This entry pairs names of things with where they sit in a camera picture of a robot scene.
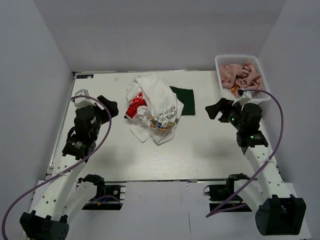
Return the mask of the white printed t shirt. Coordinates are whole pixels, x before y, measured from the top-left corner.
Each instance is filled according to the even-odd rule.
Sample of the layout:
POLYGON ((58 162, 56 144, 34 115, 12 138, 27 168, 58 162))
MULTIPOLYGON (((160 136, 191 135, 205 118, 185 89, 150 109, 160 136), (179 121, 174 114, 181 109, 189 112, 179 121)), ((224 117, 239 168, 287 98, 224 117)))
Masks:
POLYGON ((184 104, 162 76, 136 76, 127 89, 126 100, 125 117, 141 143, 152 138, 159 146, 173 139, 184 104))

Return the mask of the green and white t shirt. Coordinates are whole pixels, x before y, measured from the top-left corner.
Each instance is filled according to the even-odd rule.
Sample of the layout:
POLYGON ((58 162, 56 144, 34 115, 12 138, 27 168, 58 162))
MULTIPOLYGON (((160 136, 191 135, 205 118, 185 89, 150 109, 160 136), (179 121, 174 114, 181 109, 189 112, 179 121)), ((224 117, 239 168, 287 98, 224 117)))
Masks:
POLYGON ((178 88, 170 86, 170 89, 176 94, 177 99, 183 104, 182 116, 195 116, 195 96, 192 89, 178 88))

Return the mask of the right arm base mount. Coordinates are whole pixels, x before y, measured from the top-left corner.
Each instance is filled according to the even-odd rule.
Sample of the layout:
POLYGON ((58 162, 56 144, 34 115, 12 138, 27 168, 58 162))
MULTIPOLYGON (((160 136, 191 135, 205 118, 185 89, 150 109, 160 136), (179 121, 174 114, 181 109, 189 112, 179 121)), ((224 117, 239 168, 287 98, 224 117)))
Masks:
MULTIPOLYGON (((220 203, 226 200, 229 196, 234 193, 234 182, 239 180, 249 180, 249 177, 246 174, 238 173, 231 174, 225 181, 221 184, 209 184, 204 187, 203 193, 206 196, 209 196, 209 208, 210 211, 213 211, 220 203)), ((248 207, 247 204, 243 202, 243 199, 236 195, 228 203, 226 203, 220 210, 234 208, 237 206, 243 205, 241 208, 230 209, 227 212, 251 212, 252 210, 248 207)))

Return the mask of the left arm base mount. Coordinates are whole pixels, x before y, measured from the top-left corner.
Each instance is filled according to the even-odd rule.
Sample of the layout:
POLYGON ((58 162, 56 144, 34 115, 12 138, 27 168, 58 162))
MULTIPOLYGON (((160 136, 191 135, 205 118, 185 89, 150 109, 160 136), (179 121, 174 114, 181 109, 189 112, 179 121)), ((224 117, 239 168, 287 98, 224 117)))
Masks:
POLYGON ((119 211, 122 208, 121 185, 106 184, 103 177, 88 174, 77 180, 77 186, 79 187, 80 184, 85 182, 94 185, 96 194, 84 205, 82 210, 119 211))

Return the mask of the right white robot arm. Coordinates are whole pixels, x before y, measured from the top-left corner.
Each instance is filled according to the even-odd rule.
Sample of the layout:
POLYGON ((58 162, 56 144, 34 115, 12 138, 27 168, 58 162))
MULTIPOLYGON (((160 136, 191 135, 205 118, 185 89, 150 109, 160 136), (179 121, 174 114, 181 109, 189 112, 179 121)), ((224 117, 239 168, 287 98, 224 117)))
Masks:
POLYGON ((226 211, 229 201, 241 198, 254 212, 257 230, 262 236, 297 236, 306 212, 306 203, 285 185, 276 164, 270 159, 267 139, 260 131, 262 109, 254 103, 221 98, 205 107, 211 120, 230 123, 236 129, 236 141, 254 170, 252 177, 231 174, 226 180, 228 196, 210 211, 209 217, 226 211))

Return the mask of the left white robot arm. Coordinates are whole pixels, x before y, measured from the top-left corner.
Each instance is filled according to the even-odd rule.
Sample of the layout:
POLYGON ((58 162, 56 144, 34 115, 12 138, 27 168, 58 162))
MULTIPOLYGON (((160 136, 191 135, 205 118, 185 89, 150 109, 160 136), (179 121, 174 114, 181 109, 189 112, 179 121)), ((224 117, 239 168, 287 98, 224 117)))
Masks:
POLYGON ((73 127, 68 131, 57 172, 47 180, 46 192, 38 204, 20 217, 20 225, 31 240, 64 240, 70 223, 85 205, 106 198, 105 180, 96 174, 79 177, 100 144, 101 126, 119 114, 118 104, 103 95, 78 95, 72 99, 73 127))

